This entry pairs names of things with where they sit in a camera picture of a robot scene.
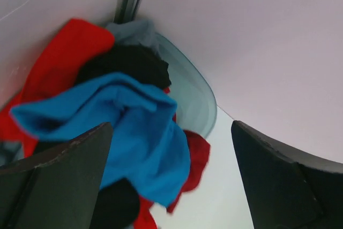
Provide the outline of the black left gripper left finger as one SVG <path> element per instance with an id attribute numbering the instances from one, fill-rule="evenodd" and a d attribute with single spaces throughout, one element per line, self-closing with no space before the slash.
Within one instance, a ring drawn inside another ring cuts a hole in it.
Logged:
<path id="1" fill-rule="evenodd" d="M 1 167 L 1 228 L 89 228 L 113 129 L 84 134 Z"/>

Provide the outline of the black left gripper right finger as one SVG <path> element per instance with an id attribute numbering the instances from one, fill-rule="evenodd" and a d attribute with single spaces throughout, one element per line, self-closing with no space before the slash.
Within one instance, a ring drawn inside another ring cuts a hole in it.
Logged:
<path id="1" fill-rule="evenodd" d="M 342 228 L 342 164 L 234 121 L 233 145 L 254 228 Z"/>

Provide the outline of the blue t-shirt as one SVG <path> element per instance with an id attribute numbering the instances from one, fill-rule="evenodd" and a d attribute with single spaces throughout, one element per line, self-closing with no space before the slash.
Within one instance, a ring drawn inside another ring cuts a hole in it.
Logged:
<path id="1" fill-rule="evenodd" d="M 169 206 L 190 172 L 187 138 L 173 121 L 176 109 L 163 90 L 115 72 L 10 113 L 26 132 L 50 142 L 109 122 L 113 136 L 101 188 L 126 178 L 140 196 Z"/>

